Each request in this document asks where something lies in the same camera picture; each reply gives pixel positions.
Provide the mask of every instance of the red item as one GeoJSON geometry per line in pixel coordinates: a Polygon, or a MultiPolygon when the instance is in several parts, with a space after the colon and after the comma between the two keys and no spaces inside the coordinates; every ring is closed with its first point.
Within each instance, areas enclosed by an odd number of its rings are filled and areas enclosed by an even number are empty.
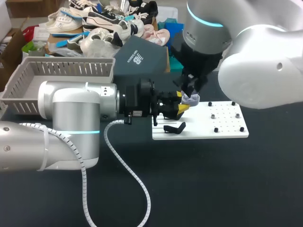
{"type": "Polygon", "coordinates": [[[39,25],[29,26],[23,31],[23,36],[27,43],[33,40],[35,27],[39,27],[39,25]]]}

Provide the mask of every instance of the shoe pile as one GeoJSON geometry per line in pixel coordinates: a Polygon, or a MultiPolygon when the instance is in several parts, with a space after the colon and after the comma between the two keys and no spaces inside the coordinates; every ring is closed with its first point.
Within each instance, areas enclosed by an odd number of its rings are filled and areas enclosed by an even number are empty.
{"type": "Polygon", "coordinates": [[[46,29],[57,35],[83,26],[84,33],[66,41],[67,48],[78,53],[87,55],[95,39],[118,47],[122,47],[132,35],[142,36],[158,45],[165,45],[169,40],[166,29],[154,31],[151,25],[158,15],[155,1],[131,0],[129,8],[124,9],[125,13],[119,7],[110,5],[109,0],[99,0],[99,4],[89,0],[70,0],[69,6],[69,9],[60,8],[49,15],[46,29]]]}

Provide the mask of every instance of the yellow object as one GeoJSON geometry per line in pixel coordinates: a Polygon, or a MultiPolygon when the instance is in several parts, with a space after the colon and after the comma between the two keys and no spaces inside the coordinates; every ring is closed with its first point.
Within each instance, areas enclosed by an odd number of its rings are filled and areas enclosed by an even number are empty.
{"type": "Polygon", "coordinates": [[[178,114],[181,114],[183,112],[185,112],[186,110],[188,110],[190,108],[190,105],[189,104],[179,104],[179,111],[178,111],[178,114]]]}
{"type": "Polygon", "coordinates": [[[182,97],[182,93],[179,92],[179,91],[177,91],[177,96],[178,96],[178,97],[182,97]]]}

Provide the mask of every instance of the blue bin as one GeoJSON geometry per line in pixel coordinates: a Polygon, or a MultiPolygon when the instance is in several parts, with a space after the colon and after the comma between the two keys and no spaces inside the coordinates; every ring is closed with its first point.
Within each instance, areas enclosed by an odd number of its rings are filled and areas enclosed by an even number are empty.
{"type": "Polygon", "coordinates": [[[170,51],[170,46],[174,40],[175,34],[183,31],[184,29],[184,24],[178,24],[178,23],[165,23],[165,29],[169,30],[170,33],[170,38],[169,41],[167,42],[167,47],[170,51]]]}

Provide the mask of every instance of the pink shoe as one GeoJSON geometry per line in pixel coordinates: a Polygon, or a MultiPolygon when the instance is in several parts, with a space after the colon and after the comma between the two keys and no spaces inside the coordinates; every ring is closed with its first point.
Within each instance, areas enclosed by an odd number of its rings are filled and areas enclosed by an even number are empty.
{"type": "Polygon", "coordinates": [[[154,32],[154,28],[153,25],[144,25],[144,31],[143,31],[143,35],[141,36],[141,38],[143,39],[147,39],[148,37],[150,37],[154,32]]]}
{"type": "Polygon", "coordinates": [[[170,33],[167,29],[161,29],[159,31],[153,31],[152,34],[146,38],[146,40],[158,44],[160,46],[164,46],[170,38],[170,33]]]}

